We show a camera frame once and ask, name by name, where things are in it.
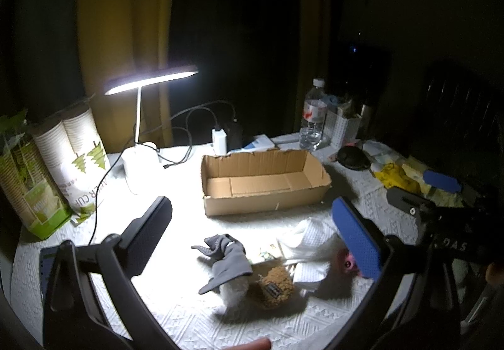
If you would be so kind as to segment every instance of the hand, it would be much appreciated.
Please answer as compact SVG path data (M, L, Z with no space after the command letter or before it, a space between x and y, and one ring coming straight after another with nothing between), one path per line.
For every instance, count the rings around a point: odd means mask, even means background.
M251 343L226 347L225 350L271 350L271 342L268 338L263 337L258 340L254 340Z

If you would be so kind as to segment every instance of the bottle cap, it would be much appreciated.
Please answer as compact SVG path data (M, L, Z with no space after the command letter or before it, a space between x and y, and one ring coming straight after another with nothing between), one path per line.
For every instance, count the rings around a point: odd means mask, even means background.
M326 82L321 78L314 78L313 85L315 87L322 88L322 87L324 87L324 85L326 85Z

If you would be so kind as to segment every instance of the plastic water bottle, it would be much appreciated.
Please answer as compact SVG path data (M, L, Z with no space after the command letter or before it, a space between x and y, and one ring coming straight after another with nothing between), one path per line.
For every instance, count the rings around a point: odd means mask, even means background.
M303 118L299 131L299 147L315 151L322 141L324 118L327 104L324 93L325 81L321 78L313 79L313 87L304 98Z

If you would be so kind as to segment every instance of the lamp head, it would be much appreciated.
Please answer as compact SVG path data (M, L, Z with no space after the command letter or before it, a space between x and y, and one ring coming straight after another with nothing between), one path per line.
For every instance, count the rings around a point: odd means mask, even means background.
M192 76L197 72L198 69L196 66L182 66L119 77L107 82L105 85L105 95L117 94L164 81L178 80Z

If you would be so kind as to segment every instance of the pink toy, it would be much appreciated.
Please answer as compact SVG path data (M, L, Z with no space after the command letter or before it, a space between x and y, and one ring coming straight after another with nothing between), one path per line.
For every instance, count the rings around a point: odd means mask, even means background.
M336 260L338 268L343 273L363 276L362 272L357 267L357 262L355 262L354 256L348 251L348 249L342 249L339 251Z

